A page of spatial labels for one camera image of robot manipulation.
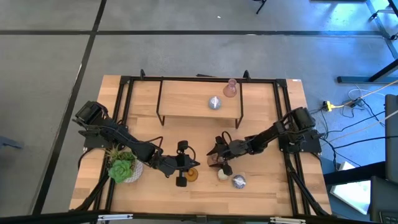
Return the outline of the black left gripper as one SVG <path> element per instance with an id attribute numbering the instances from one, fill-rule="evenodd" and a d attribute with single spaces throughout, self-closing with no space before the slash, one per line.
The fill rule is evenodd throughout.
<path id="1" fill-rule="evenodd" d="M 193 158 L 185 153 L 185 150 L 190 149 L 193 152 Z M 195 150 L 188 145 L 188 141 L 180 141 L 177 144 L 177 156 L 165 156 L 163 161 L 163 172 L 166 176 L 172 175 L 176 170 L 179 170 L 178 176 L 176 177 L 177 187 L 186 187 L 187 178 L 185 177 L 184 171 L 189 170 L 193 165 L 200 165 L 196 161 Z"/>

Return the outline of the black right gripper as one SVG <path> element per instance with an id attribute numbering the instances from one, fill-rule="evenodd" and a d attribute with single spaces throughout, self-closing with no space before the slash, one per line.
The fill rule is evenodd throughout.
<path id="1" fill-rule="evenodd" d="M 233 140 L 227 144 L 224 138 L 217 136 L 215 141 L 215 146 L 207 153 L 208 155 L 242 156 L 247 154 L 249 150 L 248 143 L 243 140 Z M 231 176 L 233 174 L 233 170 L 228 163 L 215 164 L 214 166 L 221 169 L 224 175 Z"/>

